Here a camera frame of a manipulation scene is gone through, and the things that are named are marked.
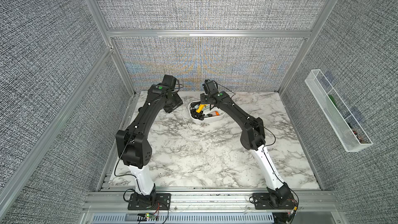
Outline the yellow hot glue gun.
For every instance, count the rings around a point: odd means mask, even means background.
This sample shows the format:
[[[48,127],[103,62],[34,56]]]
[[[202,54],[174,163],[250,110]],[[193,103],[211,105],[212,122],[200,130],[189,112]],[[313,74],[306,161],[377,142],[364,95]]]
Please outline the yellow hot glue gun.
[[[203,109],[206,107],[205,104],[201,104],[201,102],[192,102],[190,104],[190,115],[193,119],[204,120],[205,114],[203,113]]]

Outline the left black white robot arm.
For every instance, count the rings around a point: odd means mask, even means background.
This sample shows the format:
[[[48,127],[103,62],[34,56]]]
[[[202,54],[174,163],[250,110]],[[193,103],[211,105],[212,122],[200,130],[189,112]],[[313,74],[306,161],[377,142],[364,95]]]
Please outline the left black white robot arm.
[[[171,113],[182,106],[179,89],[179,82],[152,85],[136,118],[116,134],[118,157],[136,180],[135,192],[147,198],[155,193],[148,167],[152,156],[148,134],[160,110]]]

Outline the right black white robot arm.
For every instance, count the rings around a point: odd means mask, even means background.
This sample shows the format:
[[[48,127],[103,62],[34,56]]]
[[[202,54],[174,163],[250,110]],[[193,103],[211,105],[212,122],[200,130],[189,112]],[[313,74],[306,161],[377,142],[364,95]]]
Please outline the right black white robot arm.
[[[210,104],[221,109],[239,125],[240,142],[257,160],[265,178],[271,203],[278,207],[289,199],[293,200],[292,190],[278,173],[267,150],[262,119],[246,113],[225,92],[216,92],[213,95],[202,93],[200,100],[202,104]]]

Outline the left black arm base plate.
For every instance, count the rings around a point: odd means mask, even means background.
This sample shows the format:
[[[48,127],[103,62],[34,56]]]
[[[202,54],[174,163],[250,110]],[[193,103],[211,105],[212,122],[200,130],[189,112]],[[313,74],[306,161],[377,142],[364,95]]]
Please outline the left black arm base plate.
[[[137,193],[131,194],[128,200],[127,209],[155,211],[168,210],[171,205],[171,194],[155,194],[153,196],[143,196]]]

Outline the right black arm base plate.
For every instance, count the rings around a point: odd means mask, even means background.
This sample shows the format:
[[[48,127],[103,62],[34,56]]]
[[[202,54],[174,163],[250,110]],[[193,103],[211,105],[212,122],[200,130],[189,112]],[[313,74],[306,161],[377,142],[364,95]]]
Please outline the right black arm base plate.
[[[283,197],[278,197],[275,194],[267,192],[253,193],[252,199],[257,210],[270,209],[270,210],[288,210],[294,209],[296,206],[293,194],[288,194]]]

